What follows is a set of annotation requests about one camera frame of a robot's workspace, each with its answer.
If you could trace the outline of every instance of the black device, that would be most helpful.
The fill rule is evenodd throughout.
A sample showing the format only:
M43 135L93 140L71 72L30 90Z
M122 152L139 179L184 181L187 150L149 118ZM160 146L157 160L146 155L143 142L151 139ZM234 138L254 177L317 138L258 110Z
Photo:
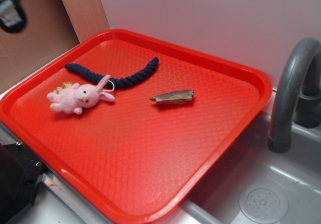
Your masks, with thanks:
M5 32L21 32L27 24L27 17L20 1L0 0L0 27Z
M35 201L45 164L0 123L0 224L8 224Z

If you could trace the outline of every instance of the navy rope toy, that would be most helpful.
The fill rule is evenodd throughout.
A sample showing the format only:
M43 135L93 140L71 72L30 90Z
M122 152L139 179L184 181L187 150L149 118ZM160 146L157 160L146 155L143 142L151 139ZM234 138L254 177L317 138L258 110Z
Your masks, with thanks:
M148 77L150 77L156 71L158 62L159 59L157 57L154 57L144 69L133 74L132 76L120 79L110 78L110 81L115 85L115 89L133 87L134 85L141 83ZM92 72L88 68L85 68L77 63L67 63L65 65L65 68L79 74L80 76L95 84L99 83L99 81L104 77L104 75ZM105 87L112 88L112 83L108 82Z

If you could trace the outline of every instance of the gray sink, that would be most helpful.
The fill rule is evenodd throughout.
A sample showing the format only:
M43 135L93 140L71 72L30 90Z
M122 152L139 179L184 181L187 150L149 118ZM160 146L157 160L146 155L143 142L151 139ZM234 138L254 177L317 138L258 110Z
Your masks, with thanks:
M321 135L293 125L291 149L274 153L269 121L261 113L188 196L206 223L321 223Z

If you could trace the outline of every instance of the faucet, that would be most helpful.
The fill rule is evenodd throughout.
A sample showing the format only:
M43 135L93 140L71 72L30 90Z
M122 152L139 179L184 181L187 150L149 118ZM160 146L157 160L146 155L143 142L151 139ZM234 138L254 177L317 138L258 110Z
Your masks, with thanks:
M291 146L292 122L306 128L321 123L321 44L305 38L293 49L277 88L268 146L284 153Z

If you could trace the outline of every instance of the sink drain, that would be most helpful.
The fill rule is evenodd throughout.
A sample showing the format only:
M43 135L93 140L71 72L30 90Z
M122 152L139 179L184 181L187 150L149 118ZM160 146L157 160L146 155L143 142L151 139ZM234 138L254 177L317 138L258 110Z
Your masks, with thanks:
M250 220L260 224L272 224L287 213L288 202L284 192L268 183L254 183L240 195L240 208Z

